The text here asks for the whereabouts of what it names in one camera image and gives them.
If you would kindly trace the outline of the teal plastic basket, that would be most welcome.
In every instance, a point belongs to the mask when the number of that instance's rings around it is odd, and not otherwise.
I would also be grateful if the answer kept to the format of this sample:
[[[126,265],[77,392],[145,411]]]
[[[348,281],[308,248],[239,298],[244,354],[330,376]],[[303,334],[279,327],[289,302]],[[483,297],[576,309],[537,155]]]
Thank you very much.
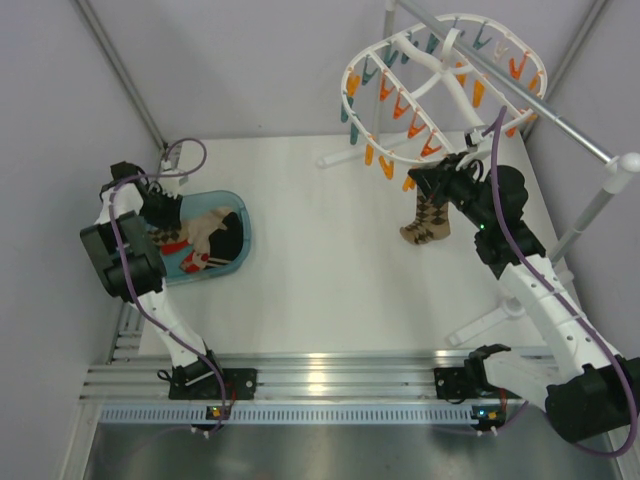
[[[180,210],[180,225],[151,227],[169,285],[196,282],[237,271],[251,249],[252,228],[242,199],[218,190],[187,195]]]

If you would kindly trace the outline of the orange clothes peg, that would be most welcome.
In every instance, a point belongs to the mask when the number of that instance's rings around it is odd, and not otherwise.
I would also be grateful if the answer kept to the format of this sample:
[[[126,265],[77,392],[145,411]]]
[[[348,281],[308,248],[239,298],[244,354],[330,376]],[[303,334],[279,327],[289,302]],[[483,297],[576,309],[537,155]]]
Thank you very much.
[[[408,192],[410,190],[414,190],[415,187],[416,187],[415,181],[411,177],[407,176],[403,183],[402,190],[404,192]]]
[[[380,155],[378,162],[384,176],[388,180],[392,180],[395,173],[395,161],[393,159],[386,158],[384,155]]]

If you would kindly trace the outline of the white round clip hanger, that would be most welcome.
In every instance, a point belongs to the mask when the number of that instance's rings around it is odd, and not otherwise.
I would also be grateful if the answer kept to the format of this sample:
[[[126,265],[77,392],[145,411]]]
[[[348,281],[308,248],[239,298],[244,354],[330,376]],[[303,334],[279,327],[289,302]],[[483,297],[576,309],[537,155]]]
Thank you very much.
[[[506,26],[476,14],[439,16],[445,34],[416,24],[370,45],[347,64],[340,82],[340,120],[349,127],[349,142],[368,142],[365,165],[379,164],[384,155],[403,167],[431,166],[463,149],[464,133],[485,129],[500,109],[507,110],[502,132],[513,136],[536,115],[524,101],[500,86],[452,46],[463,39],[489,59],[498,56],[514,68],[522,51],[502,42]],[[540,56],[519,74],[533,88]],[[406,140],[391,148],[383,134],[401,133]]]

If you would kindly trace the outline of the brown checkered sock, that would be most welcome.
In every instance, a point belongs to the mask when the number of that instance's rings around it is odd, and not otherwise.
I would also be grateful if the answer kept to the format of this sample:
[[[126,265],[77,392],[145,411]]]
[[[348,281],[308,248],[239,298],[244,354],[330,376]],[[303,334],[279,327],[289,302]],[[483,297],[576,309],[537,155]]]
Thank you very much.
[[[178,244],[184,240],[181,229],[156,229],[150,231],[149,235],[152,242],[159,247]]]
[[[435,205],[422,192],[418,192],[415,218],[410,224],[400,228],[401,237],[414,245],[447,238],[451,233],[448,207],[448,203]]]

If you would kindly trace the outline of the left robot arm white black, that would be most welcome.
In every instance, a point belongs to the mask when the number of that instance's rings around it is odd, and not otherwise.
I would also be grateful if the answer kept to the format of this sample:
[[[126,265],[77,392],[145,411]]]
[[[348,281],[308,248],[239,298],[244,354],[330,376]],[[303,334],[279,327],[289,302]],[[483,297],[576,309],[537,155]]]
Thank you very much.
[[[172,306],[167,271],[149,227],[178,228],[182,196],[166,191],[139,166],[111,166],[112,181],[100,192],[98,219],[80,232],[86,253],[107,293],[132,305],[153,325],[171,358],[171,371],[158,377],[169,398],[226,397],[226,374],[211,349]]]

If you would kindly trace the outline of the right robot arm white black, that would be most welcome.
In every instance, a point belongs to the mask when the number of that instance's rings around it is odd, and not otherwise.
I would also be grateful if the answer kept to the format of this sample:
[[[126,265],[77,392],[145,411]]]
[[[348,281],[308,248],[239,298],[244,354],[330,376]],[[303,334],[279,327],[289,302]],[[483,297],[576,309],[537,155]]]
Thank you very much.
[[[478,396],[511,392],[546,413],[555,432],[576,444],[623,426],[639,430],[639,361],[626,359],[587,321],[558,280],[545,249],[523,220],[529,198],[522,173],[493,165],[484,178],[452,155],[409,175],[434,206],[451,204],[477,229],[476,252],[500,285],[522,305],[549,347],[555,368],[511,348],[482,346],[465,361]]]

